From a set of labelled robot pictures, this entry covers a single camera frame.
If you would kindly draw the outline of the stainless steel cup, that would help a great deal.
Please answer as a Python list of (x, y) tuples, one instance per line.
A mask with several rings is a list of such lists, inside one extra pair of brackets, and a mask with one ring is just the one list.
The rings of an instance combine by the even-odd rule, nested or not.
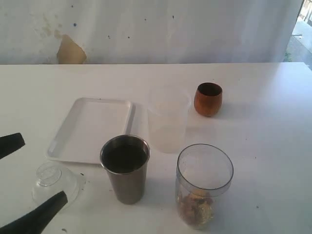
[(138, 136), (119, 135), (104, 144), (100, 162), (118, 201), (132, 205), (141, 200), (149, 159), (150, 147)]

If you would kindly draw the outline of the gold and brown chocolates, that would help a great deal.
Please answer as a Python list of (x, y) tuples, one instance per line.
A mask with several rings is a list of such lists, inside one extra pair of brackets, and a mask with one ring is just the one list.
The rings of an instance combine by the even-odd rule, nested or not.
[(177, 193), (176, 197), (177, 211), (181, 219), (193, 228), (202, 228), (208, 224), (213, 218), (213, 203), (210, 197), (203, 197), (189, 193), (183, 195), (182, 192)]

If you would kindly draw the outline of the clear glass with coins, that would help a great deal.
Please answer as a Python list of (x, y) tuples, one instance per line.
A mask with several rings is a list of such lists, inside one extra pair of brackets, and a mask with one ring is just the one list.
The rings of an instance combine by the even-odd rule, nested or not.
[[(211, 207), (214, 214), (215, 204), (229, 189), (233, 176), (233, 163), (223, 150), (204, 143), (189, 145), (180, 152), (177, 158), (175, 199), (178, 192), (182, 192), (183, 195), (192, 193), (210, 197), (213, 201)], [(195, 230), (204, 230), (208, 224), (199, 229), (190, 227)]]

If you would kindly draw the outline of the brown wooden cup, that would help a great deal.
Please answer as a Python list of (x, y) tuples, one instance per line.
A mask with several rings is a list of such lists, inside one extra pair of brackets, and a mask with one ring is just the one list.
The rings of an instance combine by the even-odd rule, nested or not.
[(200, 84), (194, 98), (195, 110), (205, 117), (216, 115), (222, 105), (222, 92), (218, 84), (211, 82)]

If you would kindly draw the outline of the clear plastic dome lid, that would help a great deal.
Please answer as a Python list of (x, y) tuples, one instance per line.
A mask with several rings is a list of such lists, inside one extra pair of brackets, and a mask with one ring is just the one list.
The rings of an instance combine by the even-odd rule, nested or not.
[(68, 199), (68, 203), (61, 209), (63, 212), (75, 202), (85, 182), (84, 175), (75, 174), (59, 163), (46, 162), (36, 170), (36, 181), (32, 188), (33, 202), (39, 206), (63, 191)]

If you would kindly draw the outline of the white rectangular tray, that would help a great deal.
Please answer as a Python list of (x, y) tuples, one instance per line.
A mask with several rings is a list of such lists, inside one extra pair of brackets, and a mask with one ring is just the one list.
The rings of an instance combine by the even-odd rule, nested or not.
[(100, 164), (102, 146), (128, 134), (134, 105), (128, 100), (78, 98), (47, 150), (52, 161)]

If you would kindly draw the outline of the translucent plastic container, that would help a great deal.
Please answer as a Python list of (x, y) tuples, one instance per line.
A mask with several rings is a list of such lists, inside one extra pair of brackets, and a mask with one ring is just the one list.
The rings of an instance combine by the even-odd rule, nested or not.
[(163, 153), (180, 151), (186, 133), (189, 94), (172, 85), (153, 87), (148, 95), (148, 129), (151, 144)]

